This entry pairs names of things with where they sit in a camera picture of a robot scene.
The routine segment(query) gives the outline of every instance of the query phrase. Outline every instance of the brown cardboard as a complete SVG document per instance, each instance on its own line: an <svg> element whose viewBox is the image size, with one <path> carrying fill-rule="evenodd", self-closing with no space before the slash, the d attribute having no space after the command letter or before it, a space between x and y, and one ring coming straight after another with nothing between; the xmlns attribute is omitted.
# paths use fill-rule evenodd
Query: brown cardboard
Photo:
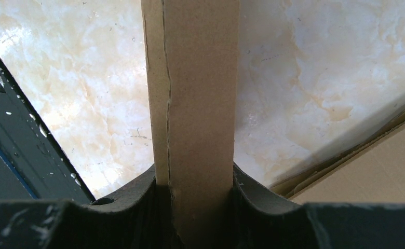
<svg viewBox="0 0 405 249"><path fill-rule="evenodd" d="M292 178L286 179L283 182L275 184L274 186L271 187L271 190L286 198L292 197L293 194L299 192L304 187L311 184L313 181L319 179L326 173L335 169L338 165L342 164L344 161L351 158L354 154L360 152L361 150L369 146L371 143L378 140L383 134L385 134L386 132L390 131L391 129L400 125L403 122L405 122L405 106L403 107L402 111L392 113L386 125L384 125L381 129L379 129L370 137L367 137L362 143L358 144L357 146L347 151L340 153L339 155L336 155L335 157L323 163L313 165L308 170L302 172L299 175L296 175Z"/></svg>
<svg viewBox="0 0 405 249"><path fill-rule="evenodd" d="M233 184L239 0L143 0L142 11L157 184L177 234L201 247Z"/></svg>
<svg viewBox="0 0 405 249"><path fill-rule="evenodd" d="M405 203L405 123L291 198L305 202Z"/></svg>

